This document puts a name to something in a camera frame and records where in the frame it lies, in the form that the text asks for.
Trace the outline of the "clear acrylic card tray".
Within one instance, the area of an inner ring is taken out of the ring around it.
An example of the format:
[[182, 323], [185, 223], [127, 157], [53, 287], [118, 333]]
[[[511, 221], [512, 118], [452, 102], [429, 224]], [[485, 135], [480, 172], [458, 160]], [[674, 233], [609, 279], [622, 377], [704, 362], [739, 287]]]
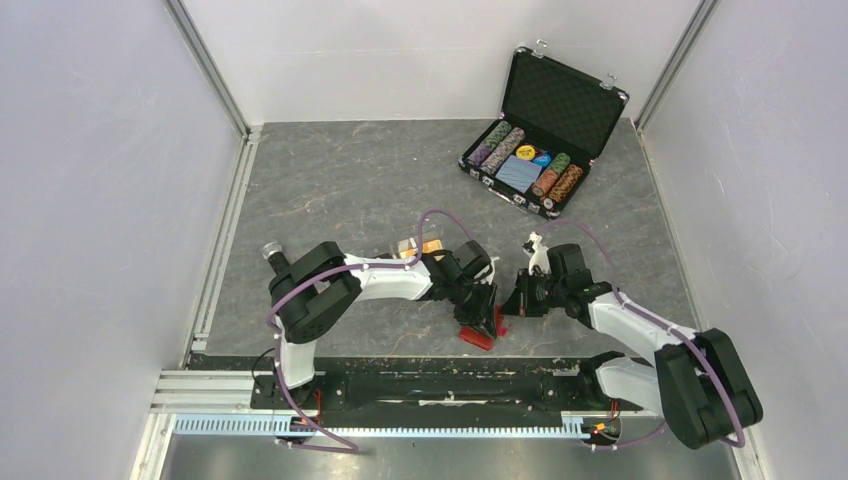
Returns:
[[444, 248], [441, 235], [437, 232], [425, 232], [422, 237], [409, 237], [397, 242], [393, 249], [393, 256], [397, 259], [415, 257], [419, 252], [423, 254], [433, 253]]

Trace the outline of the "red leather card holder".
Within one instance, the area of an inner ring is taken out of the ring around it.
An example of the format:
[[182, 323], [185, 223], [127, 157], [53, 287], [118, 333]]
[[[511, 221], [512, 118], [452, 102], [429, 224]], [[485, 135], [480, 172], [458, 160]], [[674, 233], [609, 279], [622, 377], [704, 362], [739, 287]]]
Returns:
[[492, 331], [489, 331], [485, 325], [483, 326], [462, 326], [458, 333], [458, 338], [465, 343], [468, 343], [483, 351], [490, 351], [499, 338], [506, 336], [511, 326], [504, 320], [504, 315], [501, 313], [501, 305], [496, 304], [493, 310], [492, 321], [490, 322]]

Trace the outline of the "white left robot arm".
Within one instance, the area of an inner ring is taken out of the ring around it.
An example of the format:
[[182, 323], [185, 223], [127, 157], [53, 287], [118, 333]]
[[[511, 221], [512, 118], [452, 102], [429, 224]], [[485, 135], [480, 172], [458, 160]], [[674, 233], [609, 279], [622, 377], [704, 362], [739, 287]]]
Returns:
[[490, 350], [499, 336], [494, 261], [474, 240], [456, 250], [431, 241], [377, 258], [345, 254], [331, 241], [294, 262], [276, 242], [261, 253], [274, 272], [267, 323], [275, 331], [275, 392], [290, 407], [312, 399], [317, 341], [356, 302], [448, 301], [463, 341]]

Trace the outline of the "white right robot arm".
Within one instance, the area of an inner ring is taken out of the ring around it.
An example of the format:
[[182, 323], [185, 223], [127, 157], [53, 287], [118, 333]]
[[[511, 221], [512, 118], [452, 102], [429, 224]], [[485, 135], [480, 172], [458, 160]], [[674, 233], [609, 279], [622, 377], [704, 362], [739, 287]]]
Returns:
[[764, 409], [731, 338], [697, 331], [638, 305], [609, 282], [597, 282], [577, 244], [547, 246], [533, 234], [515, 289], [500, 311], [542, 317], [555, 309], [614, 338], [633, 352], [610, 351], [581, 362], [577, 392], [591, 408], [623, 400], [661, 416], [690, 449], [721, 440], [740, 446]]

